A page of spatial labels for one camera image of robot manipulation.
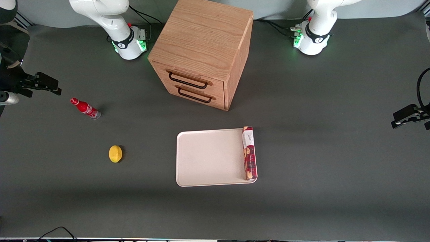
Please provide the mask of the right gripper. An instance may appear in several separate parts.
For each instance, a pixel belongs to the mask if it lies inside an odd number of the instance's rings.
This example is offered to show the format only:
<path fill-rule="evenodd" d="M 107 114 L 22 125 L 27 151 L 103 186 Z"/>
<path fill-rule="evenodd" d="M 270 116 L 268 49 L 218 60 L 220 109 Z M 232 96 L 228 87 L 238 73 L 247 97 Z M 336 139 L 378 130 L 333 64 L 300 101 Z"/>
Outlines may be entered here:
<path fill-rule="evenodd" d="M 1 91 L 13 92 L 32 98 L 33 92 L 30 89 L 23 88 L 25 80 L 26 73 L 23 71 L 20 64 L 1 64 Z M 58 80 L 42 72 L 37 72 L 34 75 L 33 83 L 35 89 L 49 91 L 55 95 L 61 95 L 62 93 L 62 90 L 58 87 Z"/>

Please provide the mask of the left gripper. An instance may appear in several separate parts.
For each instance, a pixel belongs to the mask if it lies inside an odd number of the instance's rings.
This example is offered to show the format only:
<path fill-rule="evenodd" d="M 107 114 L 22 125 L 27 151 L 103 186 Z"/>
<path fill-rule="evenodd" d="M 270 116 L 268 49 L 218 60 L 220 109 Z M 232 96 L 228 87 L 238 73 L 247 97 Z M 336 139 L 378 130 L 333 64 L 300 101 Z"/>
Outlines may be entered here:
<path fill-rule="evenodd" d="M 409 122 L 423 122 L 430 118 L 430 104 L 425 106 L 417 106 L 410 104 L 395 113 L 393 113 L 393 121 L 391 126 L 393 129 L 401 127 L 402 125 Z M 426 130 L 430 130 L 430 121 L 424 124 Z"/>

